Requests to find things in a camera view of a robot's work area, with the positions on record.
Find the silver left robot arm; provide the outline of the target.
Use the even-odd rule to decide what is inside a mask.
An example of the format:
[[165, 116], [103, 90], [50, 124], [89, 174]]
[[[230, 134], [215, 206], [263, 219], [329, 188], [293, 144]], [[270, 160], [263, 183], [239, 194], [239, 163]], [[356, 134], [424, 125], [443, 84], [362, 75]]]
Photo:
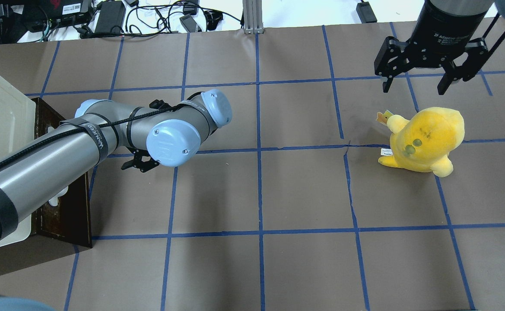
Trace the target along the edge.
[[134, 154], [125, 168], [179, 167], [231, 120], [230, 101], [218, 89], [200, 91], [175, 106], [84, 101], [73, 119], [0, 159], [0, 241], [118, 147]]

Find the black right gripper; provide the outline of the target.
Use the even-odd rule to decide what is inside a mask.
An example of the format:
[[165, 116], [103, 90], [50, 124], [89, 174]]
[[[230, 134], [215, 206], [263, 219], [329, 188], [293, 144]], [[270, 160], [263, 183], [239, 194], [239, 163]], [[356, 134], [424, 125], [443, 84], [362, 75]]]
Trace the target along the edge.
[[[488, 10], [487, 2], [425, 2], [410, 39], [386, 37], [375, 57], [374, 73], [382, 79], [383, 92], [412, 68], [442, 67], [439, 95], [453, 82], [472, 79], [489, 59], [485, 39], [472, 37]], [[463, 53], [466, 60], [456, 65], [454, 59]]]

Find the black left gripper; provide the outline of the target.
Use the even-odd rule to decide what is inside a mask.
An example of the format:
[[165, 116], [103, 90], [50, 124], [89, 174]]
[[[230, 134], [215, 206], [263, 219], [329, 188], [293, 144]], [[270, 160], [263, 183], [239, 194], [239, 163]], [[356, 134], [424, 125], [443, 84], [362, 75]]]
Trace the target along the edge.
[[124, 162], [121, 170], [124, 171], [128, 168], [135, 168], [140, 172], [145, 173], [160, 165], [158, 161], [152, 158], [147, 150], [128, 148], [133, 158], [130, 161]]

